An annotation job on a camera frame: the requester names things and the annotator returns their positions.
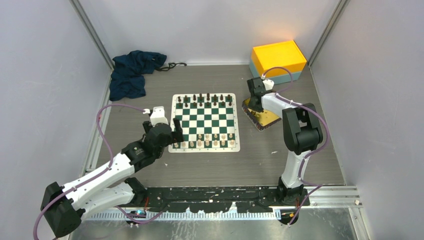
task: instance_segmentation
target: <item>black cord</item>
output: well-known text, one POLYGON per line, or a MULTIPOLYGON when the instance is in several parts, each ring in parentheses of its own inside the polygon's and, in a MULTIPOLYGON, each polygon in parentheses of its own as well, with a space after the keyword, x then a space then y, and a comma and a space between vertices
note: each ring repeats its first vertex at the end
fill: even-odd
POLYGON ((168 66, 157 67, 157 68, 155 68, 155 70, 156 71, 159 71, 159 72, 166 72, 166 71, 169 71, 169 70, 175 68, 178 65, 184 65, 184 67, 186 67, 187 66, 187 63, 184 63, 184 62, 177 62, 177 63, 170 62, 170 63, 168 63, 168 66))

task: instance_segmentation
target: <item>yellow box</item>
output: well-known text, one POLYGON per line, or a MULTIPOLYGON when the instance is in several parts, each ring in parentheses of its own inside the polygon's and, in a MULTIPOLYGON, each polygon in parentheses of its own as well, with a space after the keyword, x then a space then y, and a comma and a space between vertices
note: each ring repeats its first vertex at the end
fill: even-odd
MULTIPOLYGON (((256 46, 253 48, 251 60, 259 75, 276 66, 285 67, 292 73, 301 72, 307 62, 293 40, 256 46)), ((287 72, 283 69, 275 69, 267 73, 266 77, 271 78, 286 74, 287 72)))

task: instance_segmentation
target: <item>white wall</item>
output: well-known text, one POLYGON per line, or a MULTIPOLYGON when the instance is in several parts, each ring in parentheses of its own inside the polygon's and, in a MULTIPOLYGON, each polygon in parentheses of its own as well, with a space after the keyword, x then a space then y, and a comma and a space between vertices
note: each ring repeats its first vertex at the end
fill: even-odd
POLYGON ((312 72, 375 239, 422 239, 424 2, 350 1, 312 72))
POLYGON ((309 58, 338 0, 81 0, 109 55, 248 63, 252 47, 294 39, 309 58))
POLYGON ((0 29, 0 239, 28 240, 46 186, 82 169, 110 69, 69 1, 3 1, 0 29))

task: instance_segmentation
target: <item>metal frame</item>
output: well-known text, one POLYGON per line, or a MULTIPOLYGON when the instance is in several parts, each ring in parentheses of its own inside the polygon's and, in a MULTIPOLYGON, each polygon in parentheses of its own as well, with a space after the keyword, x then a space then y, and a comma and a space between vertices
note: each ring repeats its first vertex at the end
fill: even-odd
POLYGON ((79 0, 69 0, 69 2, 72 4, 73 8, 75 9, 76 13, 78 14, 79 18, 81 19, 81 22, 84 24, 85 28, 87 29, 87 32, 90 34, 91 38, 93 39, 97 49, 100 51, 101 55, 103 56, 104 60, 106 61, 107 65, 109 65, 110 69, 114 68, 114 62, 112 61, 111 57, 109 56, 108 52, 106 51, 105 46, 103 46, 102 40, 100 39, 99 35, 97 34, 93 24, 91 23, 89 16, 86 14, 86 11, 84 11, 83 6, 81 5, 79 0))
POLYGON ((312 67, 312 65, 314 64, 318 54, 323 48, 324 43, 327 41, 327 38, 329 37, 331 31, 334 29, 334 26, 339 21, 340 16, 342 15, 343 11, 345 10, 346 6, 349 4, 350 1, 351 0, 340 0, 338 2, 337 6, 334 9, 334 12, 330 17, 330 20, 328 21, 327 26, 324 29, 324 32, 319 38, 318 44, 316 45, 315 49, 312 52, 312 55, 309 58, 309 61, 307 62, 309 67, 312 67))
MULTIPOLYGON (((305 187, 308 192, 314 189, 312 186, 305 187)), ((349 210, 351 221, 357 239, 370 239, 363 216, 363 205, 361 203, 359 192, 355 186, 323 186, 309 197, 310 206, 304 206, 302 209, 335 209, 345 208, 349 210)), ((295 209, 294 206, 275 206, 272 207, 273 212, 258 212, 258 213, 237 213, 236 204, 233 203, 228 212, 192 213, 190 209, 186 212, 164 212, 155 221, 249 221, 249 220, 275 220, 281 217, 280 210, 295 209)), ((135 207, 123 208, 127 212, 138 210, 135 207)), ((152 218, 157 213, 148 212, 146 220, 152 218)), ((87 221, 123 221, 125 216, 122 212, 115 208, 97 213, 87 221)))

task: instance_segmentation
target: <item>wire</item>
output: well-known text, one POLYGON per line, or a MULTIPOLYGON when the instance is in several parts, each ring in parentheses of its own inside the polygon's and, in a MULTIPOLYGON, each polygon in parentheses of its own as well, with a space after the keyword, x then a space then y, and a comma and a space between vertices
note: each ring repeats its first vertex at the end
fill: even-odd
POLYGON ((310 191, 304 198, 303 198, 303 201, 300 203, 300 205, 299 205, 299 207, 297 208, 297 211, 296 211, 296 213, 294 214, 294 216, 291 218, 291 220, 290 220, 290 222, 288 223, 288 227, 290 227, 290 225, 293 223, 293 221, 295 220, 295 218, 296 218, 296 216, 299 214, 299 212, 300 212, 300 210, 301 210, 301 208, 302 208, 302 206, 304 205, 304 203, 305 203, 305 201, 306 201, 306 199, 308 199, 309 198, 309 196, 313 193, 313 192, 315 192, 316 190, 318 190, 319 188, 321 188, 323 185, 322 184, 315 184, 315 183, 311 183, 311 182, 308 182, 308 181, 305 181, 305 180, 303 180, 303 179, 301 179, 301 176, 302 176, 302 169, 303 169, 303 167, 304 167, 304 165, 305 165, 305 159, 307 159, 307 158, 309 158, 310 156, 312 156, 312 155, 314 155, 314 154, 316 154, 316 153, 318 153, 319 151, 321 151, 322 149, 324 149, 326 146, 327 146, 327 144, 328 144, 328 142, 329 142, 329 140, 330 140, 330 131, 329 131, 329 127, 328 127, 328 125, 327 125, 327 123, 326 123, 326 121, 317 113, 317 112, 315 112, 314 110, 312 110, 312 109, 310 109, 309 107, 306 107, 306 106, 304 106, 304 105, 302 105, 302 104, 300 104, 300 103, 297 103, 297 102, 294 102, 293 100, 288 100, 287 98, 285 98, 285 97, 283 97, 283 96, 281 96, 280 94, 282 93, 282 92, 284 92, 284 91, 286 91, 286 90, 288 90, 289 88, 291 88, 292 87, 292 85, 293 85, 293 75, 292 75, 292 73, 287 69, 287 68, 285 68, 285 67, 283 67, 283 66, 275 66, 275 67, 271 67, 270 69, 268 69, 268 70, 266 70, 265 72, 263 72, 263 74, 262 74, 262 76, 261 76, 261 79, 263 80, 263 79, 265 79, 265 77, 266 77, 266 75, 267 75, 267 73, 269 72, 269 71, 271 71, 271 70, 273 70, 273 69, 283 69, 284 71, 286 71, 287 73, 288 73, 288 75, 290 76, 290 84, 288 85, 288 87, 286 87, 286 88, 283 88, 283 89, 281 89, 281 90, 278 90, 276 93, 275 93, 275 97, 277 98, 277 99, 279 99, 279 100, 281 100, 281 101, 283 101, 283 102, 285 102, 285 103, 287 103, 287 104, 290 104, 290 105, 293 105, 293 106, 295 106, 295 107, 298 107, 298 108, 301 108, 301 109, 303 109, 303 110, 306 110, 306 111, 308 111, 308 112, 310 112, 311 114, 313 114, 315 117, 317 117, 318 119, 319 119, 319 121, 322 123, 322 125, 324 126, 324 128, 325 128, 325 135, 326 135, 326 138, 325 138, 325 142, 324 142, 324 144, 323 145, 321 145, 319 148, 317 148, 317 149, 315 149, 315 150, 313 150, 313 151, 311 151, 311 152, 309 152, 308 154, 306 154, 304 157, 303 157, 303 159, 302 159, 302 162, 300 163, 300 167, 299 167, 299 172, 297 173, 297 177, 300 179, 300 181, 302 182, 302 183, 304 183, 305 185, 310 185, 310 186, 315 186, 316 188, 314 188, 312 191, 310 191))
POLYGON ((290 83, 288 84, 288 86, 287 86, 286 88, 283 88, 283 89, 281 89, 281 90, 278 90, 278 91, 277 91, 277 93, 278 93, 278 94, 281 94, 282 92, 284 92, 284 91, 286 91, 286 90, 290 89, 290 88, 293 86, 293 75, 292 75, 292 73, 291 73, 291 72, 290 72, 287 68, 285 68, 285 67, 283 67, 283 66, 273 66, 273 67, 271 67, 271 68, 267 69, 266 71, 264 71, 264 72, 262 73, 262 76, 260 76, 260 78, 261 78, 262 80, 264 80, 264 79, 265 79, 265 77, 267 76, 267 73, 268 73, 269 71, 271 71, 271 70, 274 70, 274 69, 282 69, 282 70, 286 71, 286 72, 288 73, 288 75, 290 76, 290 83))
POLYGON ((146 198, 146 204, 144 205, 144 212, 146 212, 147 204, 149 204, 149 197, 146 198))
POLYGON ((113 106, 127 107, 127 108, 130 108, 130 109, 135 109, 135 110, 141 111, 143 113, 147 110, 147 109, 142 109, 142 108, 138 108, 138 107, 127 105, 127 104, 121 104, 121 103, 112 103, 112 104, 108 104, 108 105, 105 105, 104 107, 100 108, 100 110, 97 112, 97 116, 95 118, 95 123, 96 123, 97 130, 98 130, 101 138, 103 139, 103 142, 106 145, 107 150, 109 151, 109 154, 110 154, 110 160, 109 160, 108 167, 106 167, 105 169, 103 169, 103 171, 101 171, 99 174, 97 174, 97 175, 95 175, 95 176, 93 176, 93 177, 91 177, 91 178, 89 178, 89 179, 81 182, 80 184, 77 184, 76 186, 68 189, 67 191, 61 193, 59 196, 55 197, 51 202, 49 202, 41 210, 41 212, 39 213, 39 215, 37 216, 37 218, 35 220, 34 228, 32 229, 32 236, 33 236, 34 240, 40 240, 38 238, 38 234, 37 234, 37 229, 38 229, 38 226, 40 224, 40 220, 43 217, 44 213, 46 213, 46 211, 53 204, 55 204, 59 199, 65 197, 70 192, 76 191, 78 188, 80 188, 80 187, 82 187, 82 186, 84 186, 84 185, 92 182, 93 180, 99 178, 100 176, 102 176, 103 174, 105 174, 112 167, 112 164, 114 163, 114 154, 112 153, 111 145, 109 144, 108 140, 106 139, 105 135, 103 134, 102 128, 100 127, 100 118, 101 118, 101 115, 102 115, 103 110, 105 110, 105 109, 107 109, 109 107, 113 107, 113 106))
POLYGON ((122 209, 120 206, 115 206, 115 208, 117 208, 119 211, 121 211, 121 212, 125 215, 125 217, 129 218, 129 219, 130 219, 131 221, 133 221, 134 223, 136 223, 136 224, 141 224, 141 225, 148 224, 148 223, 152 222, 153 220, 155 220, 155 219, 159 218, 159 217, 162 215, 162 213, 164 213, 164 211, 162 210, 162 211, 158 212, 156 215, 154 215, 152 218, 150 218, 150 219, 148 219, 148 220, 139 221, 139 220, 135 220, 135 219, 133 218, 132 214, 127 213, 127 212, 126 212, 124 209, 122 209))

